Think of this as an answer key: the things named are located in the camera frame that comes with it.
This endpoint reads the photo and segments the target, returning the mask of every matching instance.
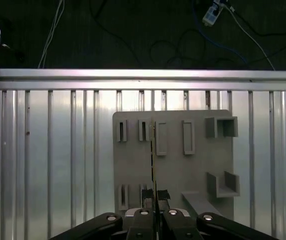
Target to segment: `silver horizontal bar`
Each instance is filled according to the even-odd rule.
[[[0,69],[0,79],[215,79],[286,80],[286,71],[143,70],[143,69]]]
[[[39,80],[0,81],[0,90],[218,90],[286,91],[286,81]]]

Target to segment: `white cable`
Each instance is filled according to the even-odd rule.
[[[48,49],[49,45],[52,42],[55,29],[56,29],[56,27],[57,27],[57,25],[59,23],[59,20],[61,19],[62,15],[63,15],[64,10],[65,10],[65,0],[60,0],[60,2],[58,4],[58,7],[57,7],[57,10],[56,10],[56,14],[55,14],[53,23],[52,23],[52,27],[50,29],[50,32],[48,34],[48,37],[47,37],[47,40],[46,40],[46,43],[45,43],[45,46],[44,46],[44,50],[43,50],[43,54],[42,54],[41,60],[40,60],[40,62],[38,64],[38,68],[40,68],[41,66],[42,66],[42,68],[45,67],[45,62],[46,62],[46,57],[47,57],[47,49]]]
[[[226,5],[224,5],[224,7],[228,10],[228,12],[232,15],[234,21],[236,22],[236,24],[239,26],[239,28],[259,47],[259,49],[262,51],[262,53],[264,54],[264,56],[266,57],[266,60],[269,62],[269,64],[271,65],[272,69],[275,71],[275,68],[273,66],[273,64],[271,63],[271,61],[269,60],[268,56],[266,55],[266,53],[264,52],[263,48],[258,44],[257,41],[255,41],[254,38],[252,38],[252,36],[250,34],[247,33],[247,31],[241,26],[241,24],[239,24],[239,22],[237,21],[233,11]]]
[[[50,37],[49,42],[47,44],[45,55],[44,55],[44,59],[43,59],[43,66],[42,66],[42,68],[45,68],[45,62],[46,62],[46,58],[47,58],[47,49],[48,49],[49,45],[51,44],[51,42],[53,40],[54,32],[56,30],[56,27],[58,25],[59,20],[61,19],[61,16],[63,15],[64,9],[65,9],[65,0],[63,0],[63,9],[62,9],[62,11],[61,11],[61,13],[60,13],[60,15],[58,17],[58,20],[55,23],[55,27],[54,27],[54,29],[52,31],[51,37]]]

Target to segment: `screw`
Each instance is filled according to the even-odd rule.
[[[204,215],[203,218],[207,221],[211,221],[213,219],[213,217],[210,215]]]
[[[168,211],[169,212],[169,214],[171,214],[171,215],[176,215],[177,214],[177,211],[176,210],[170,210],[170,211]]]
[[[114,217],[114,216],[109,216],[108,218],[107,218],[107,220],[108,221],[114,221],[116,218]]]

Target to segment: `rectangular slot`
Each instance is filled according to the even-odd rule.
[[[156,155],[167,154],[167,127],[166,122],[157,121],[156,124]]]
[[[184,154],[195,154],[195,127],[193,120],[183,120]]]
[[[126,120],[118,121],[117,123],[117,141],[126,142],[127,141],[127,130],[126,130]]]
[[[208,117],[205,130],[207,138],[237,137],[237,117]]]
[[[139,141],[150,141],[149,139],[149,120],[140,119],[138,120],[139,125]]]
[[[118,187],[118,209],[128,210],[128,185],[122,184]]]

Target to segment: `metal grating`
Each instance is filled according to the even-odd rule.
[[[111,89],[114,82],[0,81],[0,240],[45,240],[114,210],[114,112],[192,109],[238,117],[235,220],[286,240],[282,82],[148,80]]]

